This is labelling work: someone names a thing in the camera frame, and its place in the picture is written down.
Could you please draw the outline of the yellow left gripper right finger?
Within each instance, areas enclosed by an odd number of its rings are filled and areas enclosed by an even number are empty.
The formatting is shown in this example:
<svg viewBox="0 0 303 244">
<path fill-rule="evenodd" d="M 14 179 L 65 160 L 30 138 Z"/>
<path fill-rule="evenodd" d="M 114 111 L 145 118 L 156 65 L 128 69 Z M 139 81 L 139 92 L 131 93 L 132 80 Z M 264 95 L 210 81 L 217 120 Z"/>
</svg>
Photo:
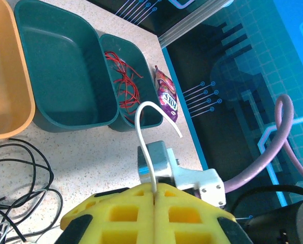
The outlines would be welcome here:
<svg viewBox="0 0 303 244">
<path fill-rule="evenodd" d="M 168 184 L 158 184 L 155 243 L 252 243 L 234 215 Z"/>
</svg>

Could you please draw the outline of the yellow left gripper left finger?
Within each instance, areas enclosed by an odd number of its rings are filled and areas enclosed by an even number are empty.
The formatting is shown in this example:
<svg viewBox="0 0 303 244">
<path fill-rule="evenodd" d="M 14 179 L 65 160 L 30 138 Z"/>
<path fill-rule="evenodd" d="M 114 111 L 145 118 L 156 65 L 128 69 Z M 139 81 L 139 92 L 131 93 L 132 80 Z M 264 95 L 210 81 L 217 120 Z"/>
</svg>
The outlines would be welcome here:
<svg viewBox="0 0 303 244">
<path fill-rule="evenodd" d="M 60 221 L 56 243 L 154 243 L 150 184 L 93 194 Z"/>
</svg>

